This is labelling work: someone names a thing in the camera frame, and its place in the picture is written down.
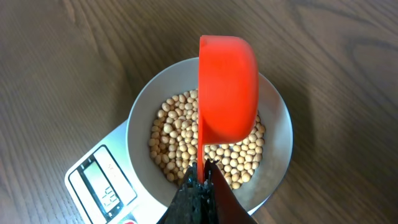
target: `white scale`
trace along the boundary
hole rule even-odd
[[[157,223],[167,209],[139,182],[126,147],[126,128],[127,121],[65,175],[65,185],[85,223]],[[252,215],[265,201],[248,213]]]

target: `bowl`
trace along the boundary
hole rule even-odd
[[[177,186],[167,181],[149,157],[150,129],[156,112],[167,98],[197,86],[198,58],[181,61],[157,74],[142,89],[130,112],[126,141],[131,164],[142,186],[165,207],[170,205]],[[258,110],[266,126],[262,161],[251,180],[233,191],[249,213],[263,204],[284,178],[293,146],[292,123],[286,105],[275,87],[260,73]]]

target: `red plastic object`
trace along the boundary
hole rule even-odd
[[[259,73],[250,45],[238,38],[203,35],[198,71],[198,180],[203,145],[241,141],[257,114]]]

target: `digital display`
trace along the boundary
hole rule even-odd
[[[86,175],[88,182],[99,198],[105,212],[109,212],[119,203],[119,199],[114,193],[109,182],[106,180],[104,174],[101,172],[98,164],[96,162],[91,163],[83,173]]]

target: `tabletop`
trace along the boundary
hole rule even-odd
[[[203,34],[247,40],[292,117],[257,222],[396,222],[397,1],[3,0],[0,223],[81,223],[67,169]]]

